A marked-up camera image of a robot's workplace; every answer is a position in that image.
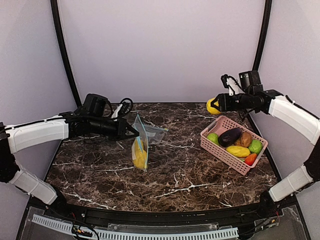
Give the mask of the small clear zip bag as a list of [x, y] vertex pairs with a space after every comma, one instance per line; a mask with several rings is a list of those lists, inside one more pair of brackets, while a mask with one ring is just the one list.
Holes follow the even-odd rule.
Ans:
[[169, 131], [167, 128], [161, 128], [151, 125], [144, 125], [144, 128], [148, 137], [149, 144], [161, 142], [165, 134]]

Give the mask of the large clear zip bag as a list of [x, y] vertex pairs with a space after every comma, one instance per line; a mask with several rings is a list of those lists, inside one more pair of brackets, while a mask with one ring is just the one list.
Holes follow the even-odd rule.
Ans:
[[132, 126], [139, 133], [131, 147], [132, 162], [136, 168], [146, 172], [148, 169], [149, 139], [139, 114], [137, 114]]

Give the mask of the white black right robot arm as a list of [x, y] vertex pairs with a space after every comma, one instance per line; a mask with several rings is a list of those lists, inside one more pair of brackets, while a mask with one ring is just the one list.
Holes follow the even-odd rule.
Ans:
[[278, 136], [271, 146], [278, 157], [301, 157], [302, 165], [262, 195], [262, 201], [280, 202], [320, 180], [320, 119], [277, 90], [265, 90], [256, 70], [241, 72], [239, 80], [224, 74], [221, 81], [227, 93], [220, 93], [209, 106], [220, 112], [250, 110], [265, 113], [283, 122], [294, 133]]

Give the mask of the yellow toy lemon front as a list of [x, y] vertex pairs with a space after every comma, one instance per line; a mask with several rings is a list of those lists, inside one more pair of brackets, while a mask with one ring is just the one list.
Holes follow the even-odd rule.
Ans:
[[144, 151], [144, 143], [139, 137], [137, 137], [133, 142], [133, 150], [134, 150], [134, 152], [136, 152], [136, 151], [143, 152]]

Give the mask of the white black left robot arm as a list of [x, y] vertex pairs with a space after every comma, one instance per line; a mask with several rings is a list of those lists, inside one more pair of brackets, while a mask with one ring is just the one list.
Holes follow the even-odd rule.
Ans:
[[139, 136], [126, 116], [134, 106], [124, 98], [113, 108], [107, 97], [89, 93], [74, 111], [18, 125], [0, 125], [0, 181], [11, 184], [46, 206], [60, 206], [64, 195], [16, 160], [16, 154], [51, 142], [70, 140], [88, 134], [105, 136], [109, 141], [122, 141]]

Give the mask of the yellow toy lemon back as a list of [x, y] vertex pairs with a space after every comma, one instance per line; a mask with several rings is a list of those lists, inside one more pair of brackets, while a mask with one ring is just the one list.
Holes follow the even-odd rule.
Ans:
[[145, 170], [147, 168], [147, 152], [145, 150], [137, 150], [132, 155], [132, 161], [136, 168]]

